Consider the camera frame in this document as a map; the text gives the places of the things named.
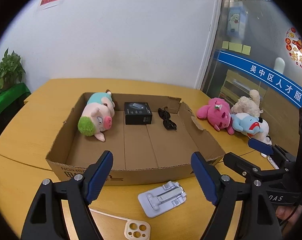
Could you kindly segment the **operator hand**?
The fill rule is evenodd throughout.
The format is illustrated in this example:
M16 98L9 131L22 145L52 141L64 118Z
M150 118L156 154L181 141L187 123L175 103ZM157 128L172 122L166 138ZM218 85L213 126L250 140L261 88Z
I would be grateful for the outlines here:
M302 214L302 205L293 206L278 206L275 212L276 216L281 220L288 220L294 224Z

